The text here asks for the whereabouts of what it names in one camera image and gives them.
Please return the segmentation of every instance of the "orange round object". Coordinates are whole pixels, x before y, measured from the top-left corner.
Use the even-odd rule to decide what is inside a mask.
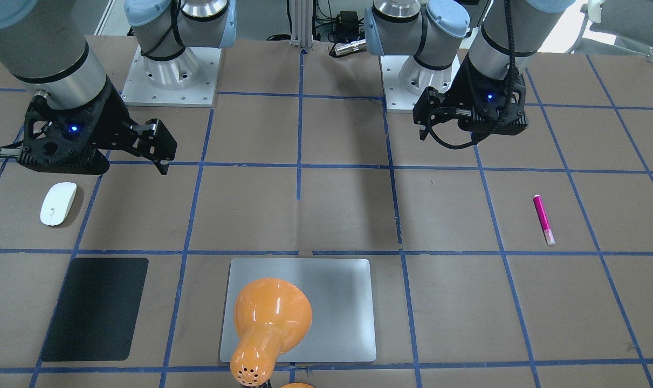
[[[244,386],[266,383],[278,356],[294,348],[311,324],[312,307],[299,288],[281,279],[254,280],[235,300],[240,343],[230,373]]]
[[[281,388],[314,388],[314,386],[305,383],[292,383],[292,384],[284,385]]]

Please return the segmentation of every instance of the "gray chair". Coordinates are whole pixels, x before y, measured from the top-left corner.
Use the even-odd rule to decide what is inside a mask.
[[[582,37],[588,20],[597,19],[597,15],[588,15],[588,7],[583,5],[580,11],[585,13],[585,18],[580,34],[575,44],[566,52],[605,55],[642,54],[649,62],[653,62],[653,0],[605,0],[600,7],[601,20],[599,23],[593,22],[590,30],[616,35],[614,45]]]

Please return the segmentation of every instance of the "black mouse pad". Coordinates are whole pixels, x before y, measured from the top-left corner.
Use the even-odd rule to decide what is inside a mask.
[[[126,359],[148,266],[146,258],[72,260],[41,359]]]

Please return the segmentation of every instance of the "pink marker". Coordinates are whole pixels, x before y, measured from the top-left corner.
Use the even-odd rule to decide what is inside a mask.
[[[549,219],[546,218],[546,211],[544,211],[544,205],[541,203],[541,197],[539,194],[533,197],[533,202],[535,202],[535,210],[538,211],[538,217],[540,218],[540,224],[542,226],[542,230],[544,231],[544,239],[546,240],[546,245],[555,245],[556,241],[554,240],[554,235],[551,233]]]

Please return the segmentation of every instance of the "white mouse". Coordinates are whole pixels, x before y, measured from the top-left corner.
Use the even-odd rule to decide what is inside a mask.
[[[60,182],[53,185],[43,199],[40,213],[41,223],[56,226],[65,221],[75,192],[77,192],[77,185],[72,182]]]

